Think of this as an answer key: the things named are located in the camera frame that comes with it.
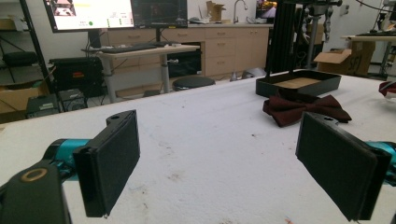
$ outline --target white table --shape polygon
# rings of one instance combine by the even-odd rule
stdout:
[[[141,58],[141,57],[148,57],[148,56],[155,56],[159,55],[161,59],[161,75],[163,79],[163,91],[168,93],[169,89],[169,72],[168,72],[168,59],[167,54],[171,53],[180,53],[180,52],[187,52],[187,51],[194,51],[200,48],[199,46],[192,46],[192,45],[181,45],[179,47],[164,47],[164,48],[156,48],[156,49],[144,49],[138,51],[131,51],[131,52],[124,52],[124,53],[117,53],[117,54],[110,54],[110,53],[98,53],[97,56],[101,59],[102,65],[104,67],[104,75],[105,75],[105,83],[108,90],[108,96],[111,103],[116,102],[116,85],[115,81],[118,76],[113,75],[111,62],[112,60],[126,60],[130,58]]]
[[[353,119],[341,128],[394,142],[396,102],[379,83],[342,77],[330,94]],[[110,217],[85,217],[78,182],[66,181],[74,223],[349,223],[297,160],[299,124],[277,127],[262,112],[265,99],[252,78],[16,122],[0,132],[0,183],[54,140],[93,138],[107,117],[136,109],[141,158]],[[396,188],[383,186],[372,220],[361,223],[389,224],[395,211]]]

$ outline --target maroon bow tie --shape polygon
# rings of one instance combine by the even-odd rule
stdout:
[[[396,82],[386,81],[379,84],[379,92],[383,94],[386,98],[396,98]]]
[[[347,123],[352,118],[331,95],[323,98],[291,91],[280,91],[270,96],[262,110],[271,115],[279,127],[299,121],[304,111],[318,113]]]

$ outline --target black stool seat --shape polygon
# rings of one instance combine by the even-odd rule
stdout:
[[[173,89],[174,91],[184,91],[215,84],[216,81],[209,77],[181,77],[173,82]]]

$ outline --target cabinet drawer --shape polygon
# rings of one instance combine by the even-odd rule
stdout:
[[[206,38],[224,38],[235,37],[236,31],[234,28],[206,28]]]
[[[148,42],[155,39],[155,30],[115,30],[102,35],[102,45],[117,46],[130,45],[139,42]]]
[[[237,29],[237,38],[250,38],[253,36],[262,36],[268,35],[268,28],[265,27],[248,27],[248,28],[238,28]]]
[[[217,57],[235,55],[235,39],[219,38],[208,39],[205,42],[205,56]]]
[[[227,74],[233,71],[234,56],[205,59],[205,76]]]
[[[163,37],[179,43],[203,42],[205,40],[204,28],[165,29]]]

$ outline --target computer monitor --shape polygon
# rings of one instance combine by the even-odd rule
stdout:
[[[187,0],[133,0],[135,28],[187,28]]]
[[[134,27],[132,0],[43,1],[53,33],[88,31],[91,44],[99,40],[101,29]]]

